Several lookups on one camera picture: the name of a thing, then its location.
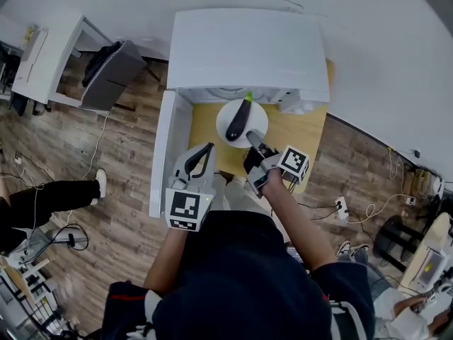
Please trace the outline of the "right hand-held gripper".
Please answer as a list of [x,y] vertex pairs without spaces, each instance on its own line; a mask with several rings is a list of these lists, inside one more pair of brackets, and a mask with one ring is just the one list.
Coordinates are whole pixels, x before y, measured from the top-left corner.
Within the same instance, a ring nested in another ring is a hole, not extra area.
[[262,187],[268,182],[269,172],[274,169],[279,169],[282,180],[288,182],[289,192],[302,184],[309,169],[309,156],[290,145],[283,152],[272,149],[255,130],[248,131],[246,138],[251,148],[243,167],[247,173],[247,182],[258,198],[262,197]]

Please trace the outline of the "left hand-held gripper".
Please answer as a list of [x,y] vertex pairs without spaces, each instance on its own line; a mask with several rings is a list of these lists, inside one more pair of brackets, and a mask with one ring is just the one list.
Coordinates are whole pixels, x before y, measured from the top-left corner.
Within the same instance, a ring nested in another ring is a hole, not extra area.
[[179,156],[172,176],[183,181],[193,181],[201,187],[166,189],[165,219],[169,228],[200,231],[216,196],[216,191],[211,188],[214,169],[215,145],[212,142],[199,144]]

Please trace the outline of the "white round plate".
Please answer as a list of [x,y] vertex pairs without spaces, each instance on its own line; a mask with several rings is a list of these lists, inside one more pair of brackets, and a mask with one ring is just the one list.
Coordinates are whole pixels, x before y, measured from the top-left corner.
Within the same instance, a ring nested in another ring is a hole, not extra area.
[[245,149],[251,147],[251,143],[246,137],[248,131],[256,131],[261,138],[265,137],[268,131],[268,116],[260,104],[252,102],[251,112],[242,135],[233,142],[228,141],[226,138],[227,128],[239,109],[241,102],[242,99],[236,99],[228,102],[220,109],[216,119],[216,128],[218,135],[225,143],[235,148]]

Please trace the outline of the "purple eggplant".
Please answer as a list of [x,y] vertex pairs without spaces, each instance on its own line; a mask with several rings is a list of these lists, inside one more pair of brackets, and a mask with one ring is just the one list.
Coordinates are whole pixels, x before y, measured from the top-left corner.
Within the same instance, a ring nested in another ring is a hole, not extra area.
[[236,141],[240,138],[245,130],[248,118],[251,112],[253,102],[253,94],[249,91],[246,97],[242,100],[239,109],[237,110],[233,120],[230,122],[226,130],[226,139],[230,142]]

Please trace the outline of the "white microwave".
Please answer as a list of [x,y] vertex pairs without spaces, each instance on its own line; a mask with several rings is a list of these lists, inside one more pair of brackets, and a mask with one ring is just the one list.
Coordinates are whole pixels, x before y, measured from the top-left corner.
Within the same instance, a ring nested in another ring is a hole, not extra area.
[[164,187],[177,157],[190,145],[213,142],[221,169],[242,170],[215,122],[222,106],[246,94],[267,114],[267,137],[293,145],[290,124],[318,113],[330,101],[316,19],[252,8],[178,12],[154,146],[151,217],[161,217]]

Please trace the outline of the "person's left forearm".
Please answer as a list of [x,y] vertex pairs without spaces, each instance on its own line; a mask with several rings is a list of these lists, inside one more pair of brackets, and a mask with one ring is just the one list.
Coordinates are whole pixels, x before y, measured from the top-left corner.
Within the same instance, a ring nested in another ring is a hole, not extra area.
[[143,287],[163,297],[171,292],[178,277],[188,232],[170,228],[149,269]]

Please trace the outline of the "person's right forearm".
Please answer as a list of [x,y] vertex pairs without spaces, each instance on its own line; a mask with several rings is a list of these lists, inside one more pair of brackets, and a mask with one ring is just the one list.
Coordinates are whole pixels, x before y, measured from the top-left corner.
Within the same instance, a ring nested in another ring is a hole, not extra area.
[[282,223],[298,255],[311,272],[337,261],[328,237],[302,212],[298,202],[285,187],[278,168],[269,170],[268,182],[262,187],[261,192]]

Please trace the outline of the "person's light trousers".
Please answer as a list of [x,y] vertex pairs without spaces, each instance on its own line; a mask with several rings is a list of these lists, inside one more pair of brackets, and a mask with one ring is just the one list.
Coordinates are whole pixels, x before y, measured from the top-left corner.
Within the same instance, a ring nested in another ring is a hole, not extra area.
[[252,199],[240,180],[227,181],[215,173],[213,185],[216,196],[202,228],[208,239],[284,244],[270,213]]

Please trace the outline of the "light wooden table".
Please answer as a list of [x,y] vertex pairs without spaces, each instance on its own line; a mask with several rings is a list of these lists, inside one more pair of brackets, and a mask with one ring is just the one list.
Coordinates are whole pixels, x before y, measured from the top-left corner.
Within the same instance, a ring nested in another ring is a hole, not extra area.
[[[244,177],[243,161],[247,149],[229,146],[217,134],[216,119],[222,103],[200,103],[193,106],[193,119],[190,131],[189,148],[202,143],[213,142],[216,149],[215,167],[220,171]],[[263,106],[268,116],[268,132],[265,142],[280,151],[291,145],[309,155],[312,168],[319,148],[323,126],[326,120],[327,105],[304,115],[280,113],[276,105]]]

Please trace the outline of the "white power strip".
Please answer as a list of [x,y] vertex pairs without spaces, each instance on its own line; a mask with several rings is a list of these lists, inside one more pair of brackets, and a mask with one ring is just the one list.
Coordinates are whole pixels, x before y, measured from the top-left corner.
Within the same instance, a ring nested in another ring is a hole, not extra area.
[[347,220],[349,216],[348,207],[343,196],[339,196],[335,200],[337,207],[337,214],[341,220]]

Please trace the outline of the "person's dark shirt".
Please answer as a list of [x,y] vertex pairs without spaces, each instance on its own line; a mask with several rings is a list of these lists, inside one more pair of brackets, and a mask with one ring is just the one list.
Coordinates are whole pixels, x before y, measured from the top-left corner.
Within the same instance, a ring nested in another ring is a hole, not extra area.
[[188,235],[170,293],[110,286],[100,340],[373,340],[366,268],[307,271],[265,215],[213,211]]

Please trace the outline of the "black jacket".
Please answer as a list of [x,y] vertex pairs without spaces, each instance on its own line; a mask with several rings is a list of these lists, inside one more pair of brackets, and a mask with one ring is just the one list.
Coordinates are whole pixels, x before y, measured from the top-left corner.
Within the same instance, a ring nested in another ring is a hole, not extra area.
[[97,51],[92,58],[89,60],[86,69],[85,75],[82,79],[82,86],[86,88],[92,78],[94,78],[96,72],[102,67],[103,63],[115,53],[118,49],[121,48],[122,43],[117,41],[112,45],[104,46],[99,51]]

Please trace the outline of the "white desk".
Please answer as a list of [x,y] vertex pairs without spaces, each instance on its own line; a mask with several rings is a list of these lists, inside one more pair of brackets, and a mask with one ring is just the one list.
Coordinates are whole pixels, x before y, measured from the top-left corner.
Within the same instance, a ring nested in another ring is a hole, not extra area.
[[67,61],[72,54],[80,55],[75,46],[82,34],[90,36],[99,47],[111,45],[113,41],[82,13],[74,11],[51,13],[42,29],[45,28],[48,34],[28,81],[14,80],[11,91],[43,104],[53,101],[80,108],[80,100],[57,92]]

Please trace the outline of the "beige round table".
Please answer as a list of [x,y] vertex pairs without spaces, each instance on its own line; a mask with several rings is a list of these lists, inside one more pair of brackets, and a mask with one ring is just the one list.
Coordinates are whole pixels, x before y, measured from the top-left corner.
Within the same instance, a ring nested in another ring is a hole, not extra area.
[[450,216],[443,212],[418,245],[400,281],[399,290],[421,293],[433,288],[450,258],[447,250],[450,228]]

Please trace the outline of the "metal rack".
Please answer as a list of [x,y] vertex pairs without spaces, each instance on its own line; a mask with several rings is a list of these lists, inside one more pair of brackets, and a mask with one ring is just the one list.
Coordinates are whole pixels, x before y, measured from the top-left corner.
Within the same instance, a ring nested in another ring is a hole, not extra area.
[[50,340],[69,329],[56,288],[40,269],[16,270],[0,259],[0,318],[13,338]]

